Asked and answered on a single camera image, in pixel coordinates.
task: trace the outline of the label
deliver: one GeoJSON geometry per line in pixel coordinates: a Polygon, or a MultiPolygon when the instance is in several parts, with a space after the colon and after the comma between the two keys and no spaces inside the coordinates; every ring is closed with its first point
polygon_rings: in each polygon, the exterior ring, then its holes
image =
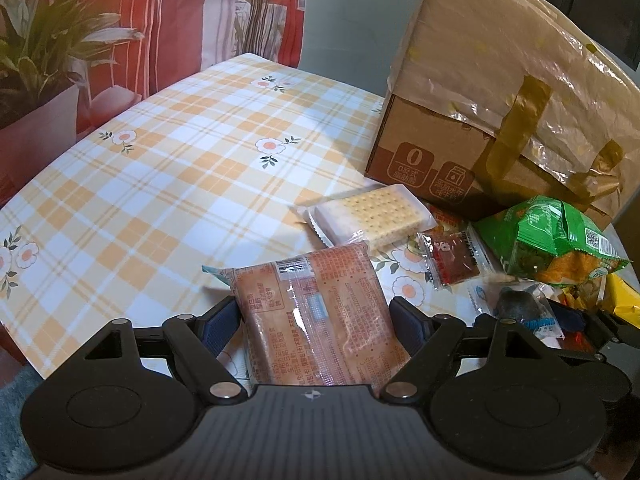
{"type": "Polygon", "coordinates": [[[589,279],[592,280],[593,278],[600,278],[602,276],[606,276],[608,273],[609,271],[605,269],[605,267],[597,267],[591,271],[589,279]]]}
{"type": "Polygon", "coordinates": [[[584,238],[591,249],[594,249],[605,256],[612,256],[613,258],[619,257],[609,240],[600,233],[585,227],[584,238]]]}
{"type": "Polygon", "coordinates": [[[452,204],[462,202],[471,188],[475,175],[455,162],[445,162],[433,179],[429,191],[433,196],[452,204]]]}
{"type": "Polygon", "coordinates": [[[394,153],[386,174],[409,187],[420,187],[427,180],[433,153],[410,142],[402,142],[394,153]]]}

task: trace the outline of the plaid tablecloth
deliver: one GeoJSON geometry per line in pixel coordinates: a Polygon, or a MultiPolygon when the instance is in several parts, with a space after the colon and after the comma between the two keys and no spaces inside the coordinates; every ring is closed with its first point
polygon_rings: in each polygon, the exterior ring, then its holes
{"type": "MultiPolygon", "coordinates": [[[[0,210],[0,319],[48,376],[109,320],[202,314],[228,288],[201,270],[322,247],[293,206],[372,186],[382,99],[251,54],[105,124],[0,210]]],[[[436,293],[405,244],[376,256],[387,299],[475,317],[436,293]]],[[[241,338],[221,356],[244,376],[241,338]]]]}

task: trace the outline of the barcode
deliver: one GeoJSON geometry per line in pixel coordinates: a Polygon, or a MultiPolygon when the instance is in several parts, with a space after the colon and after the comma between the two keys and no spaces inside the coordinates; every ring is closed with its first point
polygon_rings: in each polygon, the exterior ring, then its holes
{"type": "Polygon", "coordinates": [[[592,231],[591,229],[584,229],[584,235],[587,238],[587,245],[591,249],[596,249],[596,251],[600,250],[600,243],[598,241],[598,233],[596,231],[592,231]]]}
{"type": "Polygon", "coordinates": [[[587,238],[587,245],[593,249],[596,249],[601,254],[605,256],[615,256],[618,257],[618,253],[613,248],[609,240],[607,240],[604,236],[597,233],[596,231],[592,231],[591,229],[584,229],[584,234],[587,238]]]}
{"type": "Polygon", "coordinates": [[[312,278],[314,276],[311,265],[304,257],[280,260],[276,262],[276,268],[278,270],[278,278],[284,281],[295,278],[312,278]]]}

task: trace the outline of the yellow snack package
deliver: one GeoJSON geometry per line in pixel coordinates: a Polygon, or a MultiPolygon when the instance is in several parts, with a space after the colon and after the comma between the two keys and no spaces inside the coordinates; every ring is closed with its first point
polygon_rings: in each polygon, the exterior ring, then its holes
{"type": "Polygon", "coordinates": [[[602,308],[640,328],[640,294],[616,274],[607,276],[602,308]]]}

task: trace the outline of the orange packaging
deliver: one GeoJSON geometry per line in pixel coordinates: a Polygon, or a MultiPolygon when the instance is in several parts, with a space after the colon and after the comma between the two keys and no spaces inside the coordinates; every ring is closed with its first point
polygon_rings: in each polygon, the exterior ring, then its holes
{"type": "Polygon", "coordinates": [[[371,384],[377,394],[409,359],[364,242],[212,273],[238,300],[257,383],[371,384]]]}

